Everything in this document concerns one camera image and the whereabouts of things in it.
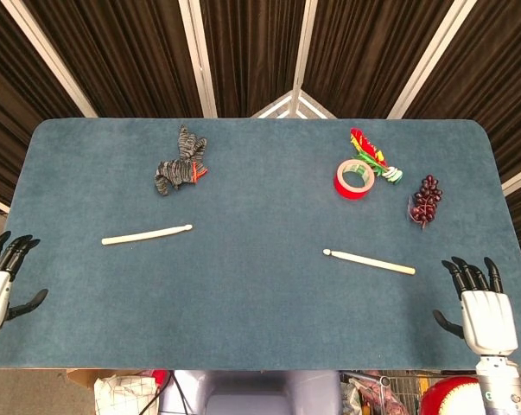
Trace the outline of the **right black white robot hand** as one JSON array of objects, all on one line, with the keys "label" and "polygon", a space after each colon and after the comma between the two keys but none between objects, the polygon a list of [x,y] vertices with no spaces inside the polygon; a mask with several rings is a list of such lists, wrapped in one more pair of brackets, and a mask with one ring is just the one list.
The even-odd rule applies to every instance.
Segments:
[{"label": "right black white robot hand", "polygon": [[498,267],[488,257],[484,262],[487,275],[459,257],[442,261],[460,301],[462,323],[450,322],[439,310],[433,311],[433,317],[476,355],[509,356],[518,349],[510,298],[504,293]]}]

